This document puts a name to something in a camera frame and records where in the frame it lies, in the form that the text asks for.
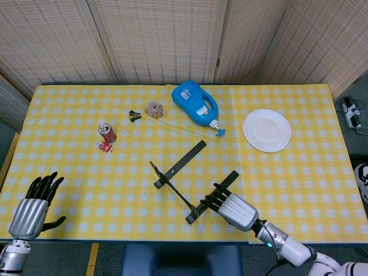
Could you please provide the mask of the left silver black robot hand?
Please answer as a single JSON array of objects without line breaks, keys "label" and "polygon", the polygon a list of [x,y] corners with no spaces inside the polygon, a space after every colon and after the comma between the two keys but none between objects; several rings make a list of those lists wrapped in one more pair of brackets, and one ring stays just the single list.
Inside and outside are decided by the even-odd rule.
[{"label": "left silver black robot hand", "polygon": [[64,178],[53,172],[45,177],[37,177],[29,186],[15,212],[9,233],[15,239],[34,240],[41,232],[57,228],[66,220],[62,216],[53,222],[45,222],[48,209]]}]

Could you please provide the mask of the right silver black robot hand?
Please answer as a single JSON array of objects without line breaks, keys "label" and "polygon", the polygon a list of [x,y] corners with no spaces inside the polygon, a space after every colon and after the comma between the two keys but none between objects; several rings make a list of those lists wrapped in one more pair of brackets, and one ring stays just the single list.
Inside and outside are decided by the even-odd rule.
[{"label": "right silver black robot hand", "polygon": [[215,190],[206,195],[201,203],[243,232],[249,232],[259,218],[258,211],[237,194],[214,184]]}]

